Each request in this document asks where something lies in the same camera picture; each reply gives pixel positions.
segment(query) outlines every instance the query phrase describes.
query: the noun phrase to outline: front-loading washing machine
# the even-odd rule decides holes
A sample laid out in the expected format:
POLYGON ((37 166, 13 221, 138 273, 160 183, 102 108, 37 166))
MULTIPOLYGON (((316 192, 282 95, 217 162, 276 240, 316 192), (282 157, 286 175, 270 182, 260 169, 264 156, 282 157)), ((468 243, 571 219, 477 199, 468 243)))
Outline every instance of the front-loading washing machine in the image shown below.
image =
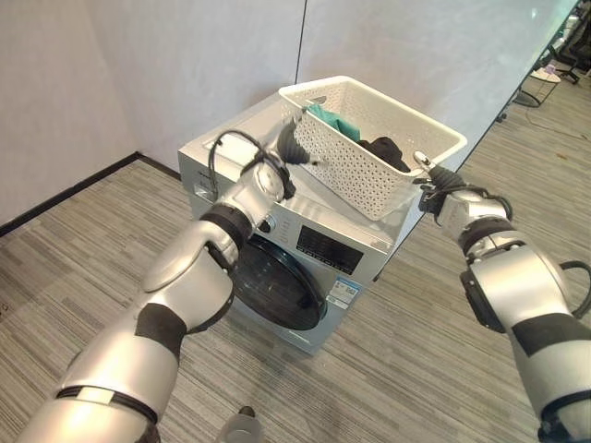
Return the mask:
MULTIPOLYGON (((259 135, 261 122, 272 124, 263 117, 254 113, 239 127, 259 135)), ((179 151, 181 177, 195 218, 211 205, 209 146, 223 129, 179 151)), ((220 195, 237 180, 254 153, 245 140, 224 136, 215 159, 220 195)), ((359 222, 355 210, 303 168, 290 166, 290 173, 295 196, 273 206, 230 273, 233 309, 314 353, 378 278, 394 241, 383 230, 359 222)))

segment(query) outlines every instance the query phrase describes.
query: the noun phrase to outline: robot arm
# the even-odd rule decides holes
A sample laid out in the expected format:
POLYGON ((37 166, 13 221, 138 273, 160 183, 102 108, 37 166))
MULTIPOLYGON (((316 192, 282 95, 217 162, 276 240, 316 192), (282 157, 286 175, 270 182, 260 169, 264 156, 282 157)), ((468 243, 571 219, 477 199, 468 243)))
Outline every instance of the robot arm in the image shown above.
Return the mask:
POLYGON ((430 177, 420 208, 462 248, 460 280, 477 320, 507 333, 540 441, 591 441, 591 329, 565 304, 561 268, 513 229, 507 200, 420 152, 415 159, 430 177))
MULTIPOLYGON (((75 357, 18 442, 160 441, 156 423, 175 386, 181 341, 226 313, 233 300, 227 271, 239 249, 271 206, 294 191, 283 161, 272 152, 257 154, 237 183, 164 250, 134 304, 75 357)), ((224 433, 232 437, 237 424, 240 435, 231 441, 259 441, 259 423, 243 410, 224 433)))

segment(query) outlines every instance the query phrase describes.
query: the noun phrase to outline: laundry basket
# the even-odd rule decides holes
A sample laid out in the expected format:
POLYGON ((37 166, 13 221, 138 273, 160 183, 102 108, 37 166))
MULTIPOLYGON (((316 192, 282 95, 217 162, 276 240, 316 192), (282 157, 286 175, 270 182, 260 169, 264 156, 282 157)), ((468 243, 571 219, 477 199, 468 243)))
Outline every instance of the laundry basket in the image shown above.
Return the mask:
MULTIPOLYGON (((357 126, 369 142, 390 138, 403 153, 409 168, 416 167, 413 152, 421 150, 441 162, 465 146, 465 137, 432 118, 391 99, 363 83, 339 76, 279 89, 284 98, 283 117, 313 103, 338 113, 357 126)), ((304 167, 339 197, 373 221, 388 215, 417 192, 412 185, 422 173, 418 167, 402 173, 369 153, 353 140, 311 113, 304 113, 295 140, 318 165, 304 167)))

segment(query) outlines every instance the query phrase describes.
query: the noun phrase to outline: black cable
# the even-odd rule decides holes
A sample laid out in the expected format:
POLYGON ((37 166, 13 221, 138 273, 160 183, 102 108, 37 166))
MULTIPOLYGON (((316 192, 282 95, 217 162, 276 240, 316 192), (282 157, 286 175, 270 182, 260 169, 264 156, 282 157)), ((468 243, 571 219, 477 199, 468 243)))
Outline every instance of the black cable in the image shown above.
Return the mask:
MULTIPOLYGON (((532 96, 533 96, 533 97, 536 97, 536 96, 539 94, 539 92, 542 90, 542 88, 545 86, 545 82, 546 82, 546 80, 541 80, 541 81, 542 81, 542 84, 541 84, 541 85, 540 85, 540 87, 538 88, 537 92, 536 92, 535 94, 532 94, 532 96)), ((577 138, 577 139, 579 139, 579 140, 589 141, 589 138, 588 138, 588 137, 587 137, 585 134, 581 134, 581 135, 579 135, 579 136, 576 136, 575 134, 570 134, 570 133, 568 133, 568 132, 560 131, 559 129, 556 129, 556 128, 554 128, 554 127, 544 126, 544 125, 541 125, 541 124, 539 124, 539 123, 534 123, 534 122, 532 122, 531 118, 529 117, 529 110, 530 110, 530 109, 531 109, 531 108, 530 108, 530 107, 528 107, 528 108, 525 110, 525 119, 527 120, 527 122, 528 122, 530 125, 532 125, 532 126, 536 126, 536 127, 539 127, 539 128, 541 128, 541 129, 546 129, 547 131, 552 131, 552 132, 554 132, 554 133, 556 133, 556 134, 560 134, 560 135, 562 135, 562 136, 567 136, 567 137, 577 138)))
POLYGON ((435 192, 433 193, 433 197, 436 197, 441 194, 447 196, 448 194, 451 194, 452 192, 455 192, 455 191, 473 191, 473 192, 476 192, 477 194, 479 194, 481 197, 484 197, 484 198, 488 197, 488 191, 486 188, 484 188, 482 186, 474 186, 474 185, 449 186, 449 187, 444 187, 443 189, 438 189, 436 187, 435 192))
POLYGON ((509 199, 503 196, 488 196, 487 198, 492 198, 493 200, 497 200, 505 209, 505 214, 507 214, 507 220, 511 222, 513 220, 513 206, 509 199))
POLYGON ((564 263, 561 263, 561 268, 564 270, 583 269, 583 270, 586 270, 587 274, 589 275, 589 290, 587 291, 587 295, 585 296, 585 299, 579 305, 579 307, 577 307, 573 311, 573 316, 575 318, 579 318, 579 319, 583 318, 583 316, 591 308, 591 267, 589 267, 589 265, 587 265, 584 261, 571 260, 571 261, 565 261, 564 263))
POLYGON ((215 139, 215 141, 211 145, 210 154, 208 157, 208 164, 207 164, 208 171, 210 173, 210 185, 211 185, 211 192, 213 193, 213 200, 214 201, 218 199, 218 180, 217 180, 217 177, 215 176, 215 150, 217 149, 217 147, 219 145, 223 144, 222 143, 223 136, 226 136, 228 134, 236 134, 236 135, 240 136, 241 138, 244 138, 245 140, 252 143, 254 146, 257 147, 257 149, 259 151, 261 151, 261 152, 263 151, 263 148, 260 145, 258 140, 256 140, 254 137, 250 136, 246 132, 241 131, 239 129, 227 129, 227 130, 223 131, 220 135, 218 135, 218 137, 215 139))

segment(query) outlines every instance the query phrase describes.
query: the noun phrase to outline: black joint band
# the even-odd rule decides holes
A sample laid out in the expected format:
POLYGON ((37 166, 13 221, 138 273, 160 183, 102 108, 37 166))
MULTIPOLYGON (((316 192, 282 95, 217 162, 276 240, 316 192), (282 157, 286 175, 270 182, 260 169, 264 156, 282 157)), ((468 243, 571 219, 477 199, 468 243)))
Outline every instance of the black joint band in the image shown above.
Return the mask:
MULTIPOLYGON (((87 386, 69 386, 60 390, 57 395, 55 396, 56 399, 75 399, 80 394, 82 389, 90 388, 87 386)), ((151 424, 156 425, 158 423, 158 414, 146 403, 143 403, 139 400, 134 399, 126 394, 121 392, 114 391, 113 397, 111 398, 110 403, 121 404, 122 406, 126 406, 129 409, 134 410, 137 413, 141 413, 144 417, 146 417, 151 424)))
POLYGON ((568 406, 569 404, 587 400, 591 400, 591 390, 589 389, 581 390, 573 394, 559 397, 558 399, 551 401, 544 407, 544 409, 542 410, 542 414, 540 415, 542 422, 550 422, 554 414, 556 414, 560 409, 562 409, 565 406, 568 406))
POLYGON ((528 357, 552 344, 591 340, 591 329, 568 314, 529 318, 514 325, 512 330, 528 357))
POLYGON ((465 289, 465 296, 468 299, 472 311, 482 326, 492 329, 498 333, 505 333, 505 328, 502 326, 499 318, 495 314, 494 309, 488 302, 484 291, 478 284, 477 278, 474 276, 472 270, 467 270, 460 274, 460 281, 465 289))
POLYGON ((135 335, 160 343, 173 353, 176 361, 186 333, 187 325, 183 319, 167 306, 148 303, 139 311, 135 335))
POLYGON ((214 243, 207 242, 205 246, 209 249, 211 258, 213 258, 215 262, 220 265, 220 268, 228 270, 232 269, 233 266, 228 262, 228 260, 225 259, 222 251, 220 251, 214 243))
POLYGON ((514 231, 507 219, 501 217, 485 217, 471 222, 458 238, 458 245, 468 253, 478 240, 491 235, 492 233, 502 233, 503 231, 514 231))
POLYGON ((241 249, 252 234, 250 220, 242 211, 226 205, 213 205, 200 220, 211 222, 222 228, 238 249, 241 249))

